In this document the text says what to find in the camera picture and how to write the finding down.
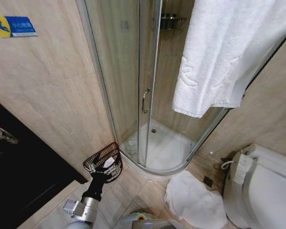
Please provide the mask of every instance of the shower glass panel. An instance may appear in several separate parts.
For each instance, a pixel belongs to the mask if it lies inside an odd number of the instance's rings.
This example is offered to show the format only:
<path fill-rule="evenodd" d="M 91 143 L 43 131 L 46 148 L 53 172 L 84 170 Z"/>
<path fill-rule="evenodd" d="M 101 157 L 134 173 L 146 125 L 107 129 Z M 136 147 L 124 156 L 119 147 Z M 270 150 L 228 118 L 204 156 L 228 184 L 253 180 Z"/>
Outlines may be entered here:
<path fill-rule="evenodd" d="M 171 172 L 182 167 L 192 149 L 222 110 L 222 108 L 213 107 L 203 118 L 193 118 L 172 109 L 193 5 L 192 0 L 163 1 L 162 15 L 174 15 L 184 20 L 181 26 L 168 28 L 167 25 L 163 25 L 160 30 L 146 155 L 146 168 L 152 171 Z"/>
<path fill-rule="evenodd" d="M 127 156 L 144 166 L 161 1 L 85 3 L 116 141 Z"/>
<path fill-rule="evenodd" d="M 140 4 L 137 0 L 85 2 L 116 140 L 124 152 L 138 161 Z"/>

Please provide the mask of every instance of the wall sign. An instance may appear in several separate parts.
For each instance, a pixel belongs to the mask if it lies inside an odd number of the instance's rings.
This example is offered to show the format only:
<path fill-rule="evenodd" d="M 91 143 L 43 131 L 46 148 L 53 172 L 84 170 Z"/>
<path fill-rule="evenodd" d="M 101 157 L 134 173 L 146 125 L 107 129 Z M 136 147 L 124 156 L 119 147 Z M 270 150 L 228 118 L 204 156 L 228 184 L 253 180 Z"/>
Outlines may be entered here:
<path fill-rule="evenodd" d="M 37 33 L 28 17 L 0 16 L 0 37 L 29 37 Z"/>

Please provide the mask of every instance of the white toilet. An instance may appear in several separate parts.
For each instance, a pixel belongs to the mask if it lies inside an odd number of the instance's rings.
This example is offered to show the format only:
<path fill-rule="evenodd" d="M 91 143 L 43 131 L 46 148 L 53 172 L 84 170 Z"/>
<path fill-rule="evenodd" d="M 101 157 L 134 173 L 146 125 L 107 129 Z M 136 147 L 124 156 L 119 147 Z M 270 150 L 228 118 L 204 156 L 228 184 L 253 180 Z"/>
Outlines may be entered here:
<path fill-rule="evenodd" d="M 256 144 L 233 158 L 224 206 L 242 229 L 286 229 L 286 157 Z"/>

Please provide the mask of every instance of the hanging towel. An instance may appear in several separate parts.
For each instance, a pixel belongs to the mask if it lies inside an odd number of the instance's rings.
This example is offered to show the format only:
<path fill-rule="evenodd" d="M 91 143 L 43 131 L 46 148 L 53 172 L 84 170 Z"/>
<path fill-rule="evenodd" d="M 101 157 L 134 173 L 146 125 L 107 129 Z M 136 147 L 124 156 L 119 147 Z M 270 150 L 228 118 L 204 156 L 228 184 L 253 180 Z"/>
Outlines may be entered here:
<path fill-rule="evenodd" d="M 220 229 L 227 222 L 221 195 L 208 191 L 188 171 L 170 179 L 164 200 L 172 213 L 195 228 Z"/>
<path fill-rule="evenodd" d="M 239 107 L 247 85 L 286 34 L 286 0 L 196 0 L 173 109 L 201 118 Z"/>

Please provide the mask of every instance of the chrome handle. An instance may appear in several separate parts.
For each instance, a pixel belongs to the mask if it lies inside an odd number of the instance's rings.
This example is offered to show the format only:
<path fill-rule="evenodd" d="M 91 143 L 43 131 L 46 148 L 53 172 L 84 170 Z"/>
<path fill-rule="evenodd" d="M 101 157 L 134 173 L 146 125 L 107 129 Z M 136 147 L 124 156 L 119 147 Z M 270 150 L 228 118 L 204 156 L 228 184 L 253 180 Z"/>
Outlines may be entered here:
<path fill-rule="evenodd" d="M 142 99 L 142 113 L 143 114 L 146 114 L 148 112 L 148 110 L 145 110 L 145 98 L 146 98 L 147 93 L 149 93 L 149 91 L 150 91 L 150 88 L 147 88 L 143 94 L 143 99 Z"/>
<path fill-rule="evenodd" d="M 2 128 L 0 128 L 0 140 L 6 140 L 11 144 L 17 144 L 19 142 L 17 138 Z"/>

